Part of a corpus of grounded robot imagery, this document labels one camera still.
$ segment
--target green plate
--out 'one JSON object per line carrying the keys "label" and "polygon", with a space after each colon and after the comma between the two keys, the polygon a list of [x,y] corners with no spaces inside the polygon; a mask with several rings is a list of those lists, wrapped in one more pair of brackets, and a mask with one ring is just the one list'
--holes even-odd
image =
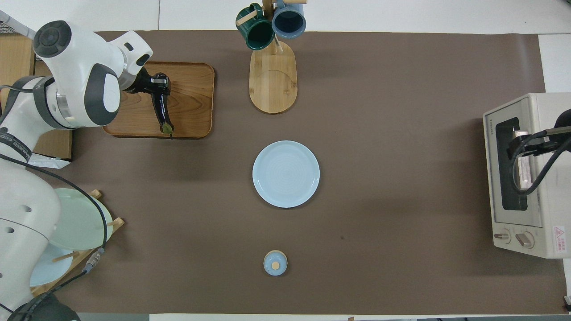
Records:
{"label": "green plate", "polygon": [[[50,243],[71,251],[90,250],[103,242],[103,222],[97,208],[83,194],[70,188],[56,188],[62,202],[62,215]],[[103,210],[106,223],[112,221],[111,214],[94,199]],[[113,226],[107,226],[107,239],[113,233]]]}

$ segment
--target green mug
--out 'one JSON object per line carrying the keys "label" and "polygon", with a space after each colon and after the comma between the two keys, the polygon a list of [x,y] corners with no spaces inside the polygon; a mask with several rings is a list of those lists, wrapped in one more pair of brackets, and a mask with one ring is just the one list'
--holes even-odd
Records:
{"label": "green mug", "polygon": [[252,50],[261,50],[266,48],[274,39],[274,30],[272,22],[264,17],[264,11],[258,3],[252,3],[249,7],[242,9],[236,16],[236,21],[245,17],[252,12],[257,14],[242,23],[236,25],[238,31],[246,40],[246,46]]}

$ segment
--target warning label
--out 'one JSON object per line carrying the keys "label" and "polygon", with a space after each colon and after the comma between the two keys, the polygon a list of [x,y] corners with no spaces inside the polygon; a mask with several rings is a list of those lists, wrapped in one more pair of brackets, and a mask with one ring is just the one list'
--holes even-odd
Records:
{"label": "warning label", "polygon": [[567,235],[565,234],[565,226],[554,226],[553,236],[555,237],[555,252],[567,253]]}

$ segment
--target plate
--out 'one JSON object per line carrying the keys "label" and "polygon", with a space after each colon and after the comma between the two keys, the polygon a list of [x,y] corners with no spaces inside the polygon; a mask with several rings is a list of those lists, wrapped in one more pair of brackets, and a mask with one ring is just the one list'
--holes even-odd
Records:
{"label": "plate", "polygon": [[[62,215],[50,243],[66,250],[82,251],[101,246],[103,222],[97,208],[83,194],[70,188],[56,188],[62,202]],[[106,223],[112,221],[111,214],[95,199],[105,215]],[[113,226],[107,226],[107,239],[113,233]]]}
{"label": "plate", "polygon": [[63,259],[55,263],[51,260],[69,253],[71,251],[48,244],[38,263],[36,263],[34,271],[32,271],[30,286],[40,286],[61,278],[69,270],[73,258]]}
{"label": "plate", "polygon": [[307,147],[280,141],[264,148],[252,170],[254,186],[268,203],[291,208],[305,203],[317,190],[319,164]]}

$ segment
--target cable connector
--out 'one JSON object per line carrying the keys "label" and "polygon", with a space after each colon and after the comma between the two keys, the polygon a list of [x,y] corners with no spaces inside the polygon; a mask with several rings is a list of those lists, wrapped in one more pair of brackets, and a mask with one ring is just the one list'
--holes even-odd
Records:
{"label": "cable connector", "polygon": [[91,272],[91,270],[97,265],[99,260],[101,260],[101,255],[103,253],[105,253],[105,250],[100,247],[97,249],[95,253],[91,254],[91,257],[89,258],[89,260],[87,260],[87,263],[85,263],[85,267],[83,268],[82,271],[84,271],[85,274]]}

